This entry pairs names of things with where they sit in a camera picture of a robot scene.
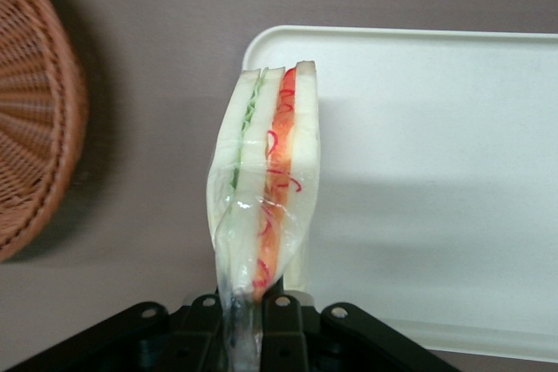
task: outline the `wrapped sandwich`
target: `wrapped sandwich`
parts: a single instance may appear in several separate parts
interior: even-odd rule
[[[319,181],[316,67],[243,71],[209,170],[208,223],[235,370],[257,370],[259,303],[303,283]]]

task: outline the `screw hole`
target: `screw hole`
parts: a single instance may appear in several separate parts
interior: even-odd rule
[[[157,310],[155,308],[148,308],[143,313],[141,313],[141,318],[151,318],[157,315]]]
[[[184,357],[187,357],[189,354],[190,354],[190,349],[189,348],[180,348],[176,352],[176,357],[184,358]]]
[[[290,350],[288,350],[287,348],[280,348],[279,349],[279,356],[280,357],[289,357],[290,356]]]
[[[201,305],[203,305],[204,307],[212,307],[213,305],[215,305],[215,298],[209,296],[208,298],[203,300]]]

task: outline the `plastic tray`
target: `plastic tray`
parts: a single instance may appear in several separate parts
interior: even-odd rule
[[[428,348],[558,362],[558,37],[280,26],[316,61],[308,291]]]

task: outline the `tomato slice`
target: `tomato slice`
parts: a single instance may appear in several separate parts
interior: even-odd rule
[[[255,278],[252,281],[255,301],[262,300],[263,294],[276,275],[289,186],[294,184],[297,192],[302,190],[300,182],[290,176],[291,132],[295,124],[295,88],[296,68],[292,68],[282,79],[275,115],[271,130],[268,132],[272,145],[267,151],[268,168],[260,216],[261,229],[258,234],[258,260]]]

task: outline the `wicker basket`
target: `wicker basket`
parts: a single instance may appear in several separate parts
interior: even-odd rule
[[[0,0],[0,261],[70,184],[87,116],[81,67],[49,0]]]

